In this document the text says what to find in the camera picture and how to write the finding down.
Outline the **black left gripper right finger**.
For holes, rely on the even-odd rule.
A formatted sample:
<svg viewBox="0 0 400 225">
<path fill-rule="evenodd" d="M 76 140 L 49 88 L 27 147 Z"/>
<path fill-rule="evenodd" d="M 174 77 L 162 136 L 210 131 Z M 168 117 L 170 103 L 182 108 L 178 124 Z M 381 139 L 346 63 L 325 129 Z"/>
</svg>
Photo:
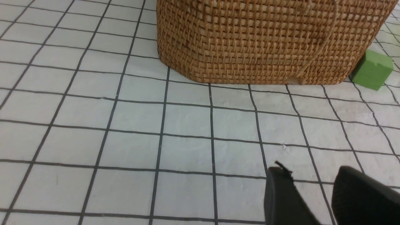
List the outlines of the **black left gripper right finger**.
<svg viewBox="0 0 400 225">
<path fill-rule="evenodd" d="M 400 223 L 400 194 L 349 166 L 339 168 L 331 206 L 339 225 Z"/>
</svg>

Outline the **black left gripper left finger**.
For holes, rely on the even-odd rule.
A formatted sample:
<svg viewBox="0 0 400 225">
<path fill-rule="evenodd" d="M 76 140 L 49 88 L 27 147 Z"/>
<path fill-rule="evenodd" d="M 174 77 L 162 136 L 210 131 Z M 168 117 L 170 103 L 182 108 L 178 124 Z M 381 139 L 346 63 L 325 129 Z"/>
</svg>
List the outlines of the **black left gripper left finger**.
<svg viewBox="0 0 400 225">
<path fill-rule="evenodd" d="M 266 174 L 264 215 L 266 225 L 320 225 L 301 194 L 292 171 L 276 161 Z"/>
</svg>

